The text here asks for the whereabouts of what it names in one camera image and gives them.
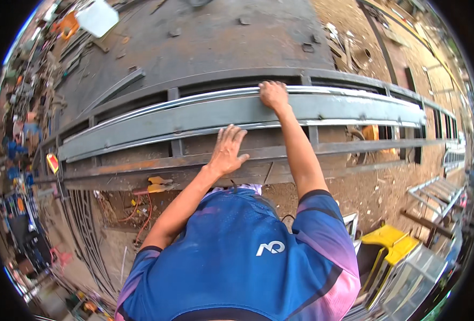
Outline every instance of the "blue shirt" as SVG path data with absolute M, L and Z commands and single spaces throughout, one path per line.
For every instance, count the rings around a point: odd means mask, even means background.
M 175 243 L 139 251 L 116 321 L 341 319 L 360 280 L 329 192 L 300 200 L 292 232 L 253 190 L 206 197 Z

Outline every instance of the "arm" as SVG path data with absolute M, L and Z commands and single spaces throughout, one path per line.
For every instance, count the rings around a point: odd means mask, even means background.
M 259 84 L 259 87 L 262 102 L 276 113 L 282 125 L 287 148 L 287 160 L 298 188 L 298 198 L 301 199 L 303 195 L 311 190 L 328 190 L 328 186 L 324 182 L 323 171 L 316 154 L 313 152 L 312 145 L 288 103 L 285 84 L 265 81 Z
M 169 246 L 194 214 L 199 202 L 209 188 L 223 175 L 237 170 L 247 159 L 248 154 L 237 157 L 242 139 L 247 131 L 233 124 L 217 134 L 214 153 L 207 165 L 194 180 L 169 204 L 151 227 L 141 248 L 157 246 L 161 249 Z

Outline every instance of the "right hand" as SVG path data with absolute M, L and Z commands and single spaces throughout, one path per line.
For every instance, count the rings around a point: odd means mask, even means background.
M 289 94 L 287 86 L 279 81 L 264 81 L 259 84 L 260 99 L 267 107 L 271 108 L 276 114 L 287 110 L 292 110 L 289 105 Z

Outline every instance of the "aluminum ladder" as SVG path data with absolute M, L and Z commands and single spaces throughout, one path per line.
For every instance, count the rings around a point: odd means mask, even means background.
M 407 191 L 418 200 L 415 206 L 411 209 L 415 208 L 418 204 L 421 206 L 426 205 L 426 208 L 431 209 L 443 218 L 453 208 L 453 205 L 456 203 L 463 190 L 464 187 L 456 187 L 446 181 L 445 178 L 437 176 L 427 182 L 409 188 Z M 429 199 L 432 199 L 438 204 L 438 206 L 434 207 L 430 204 Z

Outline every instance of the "hand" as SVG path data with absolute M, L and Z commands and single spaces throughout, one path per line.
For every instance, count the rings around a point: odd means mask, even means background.
M 292 110 L 289 105 L 289 96 L 287 86 L 279 81 L 264 81 L 259 84 L 260 99 L 267 107 L 271 108 L 276 114 Z
M 229 125 L 226 129 L 221 128 L 219 130 L 212 158 L 204 166 L 214 173 L 217 179 L 239 169 L 248 160 L 248 154 L 242 154 L 237 157 L 242 139 L 247 133 L 248 131 L 243 131 L 240 127 L 235 127 L 233 124 Z

